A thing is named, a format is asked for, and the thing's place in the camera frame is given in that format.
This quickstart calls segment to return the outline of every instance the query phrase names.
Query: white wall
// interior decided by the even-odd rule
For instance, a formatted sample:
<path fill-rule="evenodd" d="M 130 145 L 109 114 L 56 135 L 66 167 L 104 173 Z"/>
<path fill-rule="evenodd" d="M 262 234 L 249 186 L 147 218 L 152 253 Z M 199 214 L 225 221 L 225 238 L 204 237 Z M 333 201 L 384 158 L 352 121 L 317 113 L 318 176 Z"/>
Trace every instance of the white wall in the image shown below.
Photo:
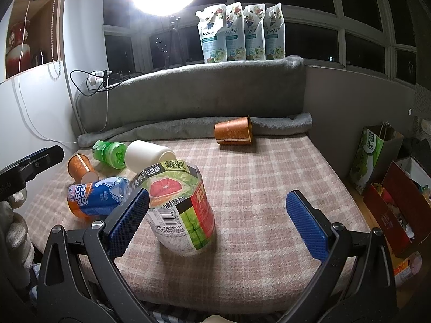
<path fill-rule="evenodd" d="M 62 67 L 61 75 L 56 79 L 54 66 L 58 70 L 59 66 L 62 67 L 62 62 L 44 64 L 21 73 L 19 82 L 22 97 L 31 121 L 42 135 L 64 142 L 75 142 L 76 136 L 71 124 L 75 117 L 67 92 L 64 69 Z M 18 76 L 13 76 L 0 84 L 0 170 L 39 149 L 59 144 L 37 137 L 34 129 L 30 129 L 19 82 Z M 63 147 L 65 160 L 77 150 L 76 144 L 59 145 Z M 20 213 L 25 211 L 32 198 L 58 168 L 57 165 L 46 170 L 27 184 L 27 202 L 18 210 Z"/>
<path fill-rule="evenodd" d="M 63 14 L 64 61 L 67 76 L 75 69 L 92 72 L 108 69 L 103 33 L 103 0 L 65 0 Z M 79 86 L 87 75 L 74 73 Z M 76 88 L 69 81 L 73 95 Z"/>
<path fill-rule="evenodd" d="M 343 178 L 364 126 L 389 121 L 402 134 L 409 134 L 413 96 L 413 89 L 393 81 L 308 66 L 303 111 L 313 118 L 310 138 Z"/>
<path fill-rule="evenodd" d="M 6 80 L 6 45 L 8 44 L 7 32 L 9 26 L 10 13 L 12 12 L 13 3 L 10 4 L 2 20 L 0 21 L 0 83 Z"/>

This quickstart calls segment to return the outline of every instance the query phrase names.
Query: black cable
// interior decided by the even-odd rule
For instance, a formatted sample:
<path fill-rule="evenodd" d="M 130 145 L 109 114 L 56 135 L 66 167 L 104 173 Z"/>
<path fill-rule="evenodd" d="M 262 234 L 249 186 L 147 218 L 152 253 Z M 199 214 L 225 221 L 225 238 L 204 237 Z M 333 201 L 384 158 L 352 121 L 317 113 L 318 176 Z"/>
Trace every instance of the black cable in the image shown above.
<path fill-rule="evenodd" d="M 106 79 L 109 79 L 109 78 L 110 78 L 110 75 L 103 75 L 103 76 L 100 76 L 100 75 L 94 75 L 94 74 L 92 74 L 92 73 L 89 73 L 89 72 L 87 72 L 87 71 L 82 71 L 82 70 L 79 70 L 79 69 L 72 70 L 72 71 L 70 72 L 70 74 L 69 74 L 70 81 L 72 81 L 72 83 L 73 83 L 73 85 L 75 85 L 76 89 L 77 89 L 77 90 L 78 90 L 78 91 L 79 91 L 83 96 L 85 96 L 85 97 L 91 97 L 91 96 L 94 96 L 94 95 L 95 95 L 96 93 L 98 93 L 98 92 L 111 91 L 111 90 L 113 90 L 114 88 L 116 88 L 117 86 L 121 85 L 121 84 L 123 83 L 123 81 L 124 81 L 124 80 L 115 79 L 115 78 L 111 77 L 111 79 L 116 80 L 116 81 L 119 81 L 119 83 L 118 83 L 118 84 L 116 84 L 116 85 L 115 85 L 115 86 L 113 86 L 113 87 L 109 87 L 108 89 L 101 90 L 100 88 L 103 86 L 103 82 L 102 82 L 102 83 L 99 85 L 99 87 L 96 89 L 96 91 L 95 91 L 95 92 L 90 93 L 90 94 L 85 94 L 85 93 L 83 93 L 83 92 L 79 89 L 79 87 L 78 87 L 78 85 L 76 85 L 75 81 L 73 81 L 73 79 L 72 79 L 72 73 L 74 73 L 74 72 L 84 73 L 84 74 L 92 75 L 92 76 L 94 76 L 94 77 L 101 77 L 101 78 L 103 78 L 103 79 L 105 79 L 105 78 L 106 78 Z M 87 79 L 86 79 L 86 81 L 85 81 L 85 84 L 87 85 L 87 90 L 88 90 L 88 92 L 90 92 L 90 89 L 89 89 L 89 87 L 88 87 L 88 77 L 87 77 Z"/>

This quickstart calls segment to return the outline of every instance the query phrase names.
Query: wooden floor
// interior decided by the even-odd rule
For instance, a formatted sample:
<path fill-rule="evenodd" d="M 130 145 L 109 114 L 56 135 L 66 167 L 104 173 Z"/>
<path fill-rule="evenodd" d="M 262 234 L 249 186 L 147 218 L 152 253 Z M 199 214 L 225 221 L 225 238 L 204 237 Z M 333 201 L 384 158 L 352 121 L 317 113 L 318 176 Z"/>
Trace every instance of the wooden floor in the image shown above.
<path fill-rule="evenodd" d="M 353 186 L 348 181 L 343 181 L 350 195 L 354 199 L 356 205 L 358 205 L 359 210 L 365 218 L 368 226 L 370 228 L 379 227 L 376 219 L 371 214 L 370 210 L 363 202 L 363 198 L 357 193 L 357 191 L 353 188 Z M 389 251 L 391 253 L 392 266 L 395 268 L 400 264 L 404 259 L 397 258 L 389 246 Z M 418 245 L 417 251 L 420 252 L 422 256 L 422 268 L 421 271 L 414 276 L 411 280 L 406 282 L 403 286 L 397 289 L 397 306 L 402 308 L 408 300 L 410 300 L 411 296 L 415 292 L 415 290 L 419 287 L 421 280 L 424 279 L 427 272 L 430 270 L 431 264 L 431 236 L 428 236 L 421 244 Z"/>

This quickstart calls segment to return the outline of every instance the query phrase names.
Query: white pouch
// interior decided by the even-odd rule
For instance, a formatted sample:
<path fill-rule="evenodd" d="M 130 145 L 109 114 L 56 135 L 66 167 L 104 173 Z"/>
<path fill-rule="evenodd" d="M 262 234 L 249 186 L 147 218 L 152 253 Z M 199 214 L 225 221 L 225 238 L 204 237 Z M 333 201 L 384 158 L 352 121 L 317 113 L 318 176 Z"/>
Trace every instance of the white pouch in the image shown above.
<path fill-rule="evenodd" d="M 244 61 L 244 18 L 240 2 L 226 7 L 226 51 L 228 61 Z"/>
<path fill-rule="evenodd" d="M 281 3 L 268 7 L 263 20 L 266 59 L 286 57 L 284 18 Z"/>
<path fill-rule="evenodd" d="M 265 60 L 263 17 L 265 4 L 248 5 L 244 8 L 244 33 L 247 60 Z"/>
<path fill-rule="evenodd" d="M 226 62 L 226 5 L 207 7 L 196 16 L 205 63 Z"/>

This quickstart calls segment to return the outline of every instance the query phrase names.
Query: gray fabric backrest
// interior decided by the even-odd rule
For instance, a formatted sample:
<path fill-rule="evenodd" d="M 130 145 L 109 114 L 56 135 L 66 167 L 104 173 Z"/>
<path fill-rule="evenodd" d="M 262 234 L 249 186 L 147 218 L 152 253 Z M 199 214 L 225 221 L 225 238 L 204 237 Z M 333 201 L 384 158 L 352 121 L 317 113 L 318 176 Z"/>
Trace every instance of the gray fabric backrest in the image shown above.
<path fill-rule="evenodd" d="M 195 64 L 146 74 L 109 91 L 106 130 L 139 121 L 196 117 L 286 117 L 302 112 L 303 59 Z M 106 118 L 106 93 L 77 98 L 87 132 Z"/>

